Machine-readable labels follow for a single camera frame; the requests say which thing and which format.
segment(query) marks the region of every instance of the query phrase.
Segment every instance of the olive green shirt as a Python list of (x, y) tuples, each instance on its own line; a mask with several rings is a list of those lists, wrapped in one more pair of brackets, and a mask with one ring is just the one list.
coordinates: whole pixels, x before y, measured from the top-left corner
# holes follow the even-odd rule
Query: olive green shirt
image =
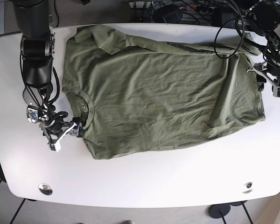
[[(218, 45), (221, 56), (236, 46)], [(228, 60), (212, 44), (158, 42), (104, 25), (66, 43), (65, 92), (94, 159), (196, 146), (264, 120), (259, 54), (243, 45)]]

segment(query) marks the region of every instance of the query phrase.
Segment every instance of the metal bracket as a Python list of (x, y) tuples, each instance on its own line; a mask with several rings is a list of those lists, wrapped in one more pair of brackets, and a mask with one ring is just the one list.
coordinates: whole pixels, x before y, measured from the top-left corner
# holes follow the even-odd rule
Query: metal bracket
[(265, 66), (266, 62), (264, 63), (256, 63), (253, 68), (248, 68), (247, 72), (253, 71), (256, 74), (262, 76), (265, 78), (270, 84), (273, 86), (273, 96), (274, 97), (280, 97), (280, 86), (278, 83), (274, 82), (263, 70), (266, 69)]
[(62, 134), (57, 138), (57, 139), (52, 139), (51, 136), (48, 134), (47, 129), (40, 124), (39, 127), (42, 129), (44, 135), (47, 137), (47, 139), (49, 140), (48, 145), (50, 145), (50, 149), (52, 151), (56, 151), (58, 152), (61, 149), (61, 145), (60, 145), (60, 140), (68, 133), (70, 132), (77, 124), (75, 122), (70, 122), (70, 126), (67, 127)]

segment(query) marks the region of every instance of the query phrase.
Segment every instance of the black base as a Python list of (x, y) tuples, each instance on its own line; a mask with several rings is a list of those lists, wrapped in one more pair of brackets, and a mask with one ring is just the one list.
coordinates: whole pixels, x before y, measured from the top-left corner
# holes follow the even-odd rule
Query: black base
[(232, 202), (232, 203), (229, 203), (231, 206), (241, 206), (242, 203), (245, 204), (247, 201), (242, 201), (242, 202)]
[(6, 179), (5, 179), (1, 165), (0, 165), (0, 179), (6, 183)]
[(222, 218), (222, 216), (226, 216), (231, 207), (230, 204), (214, 204), (209, 208), (209, 215), (212, 218)]

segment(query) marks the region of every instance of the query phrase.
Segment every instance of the white table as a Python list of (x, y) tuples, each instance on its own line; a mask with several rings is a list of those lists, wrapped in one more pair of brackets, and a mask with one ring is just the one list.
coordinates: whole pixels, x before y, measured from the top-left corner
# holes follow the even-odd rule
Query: white table
[[(212, 42), (218, 28), (170, 24), (109, 24), (158, 41)], [(63, 74), (66, 41), (77, 27), (58, 28), (54, 66)], [(82, 139), (66, 136), (52, 152), (38, 125), (27, 122), (19, 68), (21, 35), (0, 38), (0, 162), (11, 192), (40, 201), (123, 208), (197, 206), (251, 200), (280, 192), (280, 98), (263, 92), (266, 121), (196, 147), (94, 160)], [(223, 29), (220, 42), (237, 41)], [(266, 41), (259, 38), (259, 43)], [(70, 111), (64, 96), (58, 110)], [(253, 182), (252, 192), (243, 194)], [(53, 194), (42, 194), (46, 183)]]

